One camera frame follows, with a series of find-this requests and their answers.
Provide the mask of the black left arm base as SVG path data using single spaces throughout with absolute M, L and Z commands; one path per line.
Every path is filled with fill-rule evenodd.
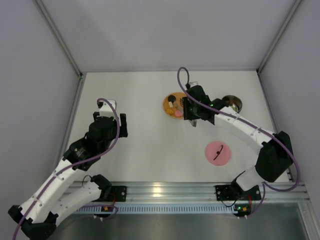
M 114 185 L 109 190 L 102 194 L 100 198 L 94 200 L 94 202 L 126 202 L 127 199 L 127 186 Z

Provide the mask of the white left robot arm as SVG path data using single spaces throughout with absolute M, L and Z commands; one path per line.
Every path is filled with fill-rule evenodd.
M 112 141 L 128 137 L 127 116 L 118 119 L 93 114 L 84 137 L 73 142 L 41 188 L 8 214 L 31 240 L 46 240 L 72 213 L 90 202 L 113 200 L 112 184 L 101 174 L 93 175 L 80 189 L 63 197 L 73 182 L 85 177 L 89 168 L 111 149 Z

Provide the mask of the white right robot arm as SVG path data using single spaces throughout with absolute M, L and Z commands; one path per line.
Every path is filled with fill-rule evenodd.
M 255 126 L 225 101 L 219 98 L 210 100 L 198 84 L 186 84 L 183 117 L 188 121 L 210 122 L 236 136 L 257 154 L 255 165 L 239 174 L 230 184 L 230 191 L 238 198 L 260 183 L 275 182 L 294 162 L 287 133 L 273 133 Z

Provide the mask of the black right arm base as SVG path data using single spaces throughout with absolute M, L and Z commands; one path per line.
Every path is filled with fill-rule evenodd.
M 216 200 L 220 202 L 226 201 L 248 201 L 249 198 L 252 201 L 259 201 L 262 199 L 262 194 L 258 185 L 253 188 L 243 190 L 233 190 L 230 184 L 215 185 Z

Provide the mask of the steel lunch box bowl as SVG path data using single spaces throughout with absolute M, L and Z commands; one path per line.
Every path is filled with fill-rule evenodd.
M 242 101 L 236 97 L 235 95 L 226 95 L 222 98 L 222 100 L 224 102 L 226 102 L 226 104 L 229 106 L 229 107 L 232 107 L 232 109 L 234 111 L 236 111 L 237 113 L 240 113 L 241 110 L 242 110 L 242 107 L 243 107 L 243 103 Z

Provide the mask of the pink lunch box lid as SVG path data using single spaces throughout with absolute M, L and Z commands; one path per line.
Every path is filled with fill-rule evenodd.
M 209 163 L 214 166 L 224 166 L 232 158 L 230 147 L 222 141 L 210 142 L 204 150 L 205 157 Z

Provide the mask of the pink round sandwich cookie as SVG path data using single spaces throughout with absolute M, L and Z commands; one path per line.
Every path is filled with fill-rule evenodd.
M 175 111 L 175 112 L 174 112 L 174 115 L 175 115 L 176 117 L 178 117 L 178 118 L 180 118 L 181 116 L 183 116 L 183 114 L 182 114 L 179 110 Z

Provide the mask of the woven bamboo tray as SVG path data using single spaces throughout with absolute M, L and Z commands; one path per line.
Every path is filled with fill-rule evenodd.
M 162 103 L 165 114 L 176 120 L 184 119 L 183 98 L 186 95 L 183 92 L 174 92 L 167 95 Z

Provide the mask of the yellow flower cookie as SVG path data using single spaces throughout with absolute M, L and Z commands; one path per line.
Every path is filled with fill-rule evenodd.
M 165 110 L 165 112 L 166 112 L 168 115 L 173 115 L 173 114 L 175 113 L 172 108 L 167 108 L 167 109 Z

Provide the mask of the black round cookie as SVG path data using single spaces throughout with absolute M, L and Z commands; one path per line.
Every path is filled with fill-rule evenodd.
M 176 100 L 176 97 L 174 95 L 169 95 L 167 99 L 169 102 L 174 102 Z

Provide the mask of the aluminium mounting rail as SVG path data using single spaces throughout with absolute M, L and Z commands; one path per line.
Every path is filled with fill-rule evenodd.
M 126 202 L 142 204 L 216 203 L 215 186 L 222 182 L 113 182 L 114 186 L 126 186 Z M 310 197 L 303 183 L 295 189 L 279 192 L 265 188 L 266 203 L 299 203 Z

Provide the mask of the left aluminium frame post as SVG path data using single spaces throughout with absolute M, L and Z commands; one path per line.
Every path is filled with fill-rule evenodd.
M 75 72 L 77 77 L 80 79 L 83 76 L 83 73 L 81 72 L 80 68 L 78 67 L 74 57 L 72 56 L 71 51 L 69 50 L 66 42 L 64 41 L 64 38 L 62 37 L 59 29 L 57 28 L 50 12 L 48 11 L 47 7 L 45 6 L 44 2 L 42 0 L 33 0 L 33 2 L 35 4 L 35 6 L 38 8 L 39 13 L 42 15 L 49 30 L 51 31 L 54 38 L 56 39 L 60 49 L 62 50 L 63 54 L 66 57 L 66 59 L 70 63 L 73 71 Z

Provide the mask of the aluminium frame post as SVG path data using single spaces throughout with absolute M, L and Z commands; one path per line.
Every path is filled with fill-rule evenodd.
M 265 66 L 267 65 L 268 61 L 272 57 L 274 51 L 276 50 L 278 44 L 282 40 L 283 36 L 285 35 L 286 30 L 288 29 L 289 25 L 293 21 L 295 15 L 297 14 L 299 8 L 304 3 L 304 0 L 294 0 L 291 7 L 289 8 L 288 12 L 286 13 L 282 23 L 280 24 L 279 29 L 277 30 L 274 38 L 272 39 L 269 47 L 267 48 L 266 53 L 264 54 L 258 68 L 256 69 L 257 75 L 260 76 L 262 71 L 264 70 Z
M 78 67 L 74 57 L 72 56 L 71 51 L 69 50 L 66 42 L 64 41 L 64 38 L 62 37 L 59 29 L 57 28 L 50 12 L 48 11 L 47 7 L 45 6 L 44 2 L 42 0 L 33 0 L 33 2 L 35 4 L 35 6 L 38 8 L 39 13 L 42 15 L 49 30 L 51 31 L 54 38 L 56 39 L 60 49 L 62 50 L 63 54 L 66 57 L 66 59 L 70 63 L 73 71 L 75 72 L 77 77 L 80 79 L 83 76 L 83 73 L 81 72 L 80 68 Z

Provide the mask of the right aluminium frame post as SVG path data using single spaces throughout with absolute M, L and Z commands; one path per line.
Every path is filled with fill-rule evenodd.
M 262 71 L 264 70 L 265 66 L 267 65 L 268 61 L 272 57 L 274 51 L 276 50 L 278 44 L 282 40 L 283 36 L 285 35 L 286 30 L 288 29 L 289 25 L 293 21 L 295 15 L 297 14 L 299 8 L 304 3 L 304 0 L 294 0 L 291 7 L 289 8 L 288 12 L 286 13 L 282 23 L 280 24 L 279 29 L 277 30 L 274 38 L 272 39 L 269 47 L 267 48 L 266 53 L 264 54 L 258 68 L 256 69 L 257 75 L 260 76 Z

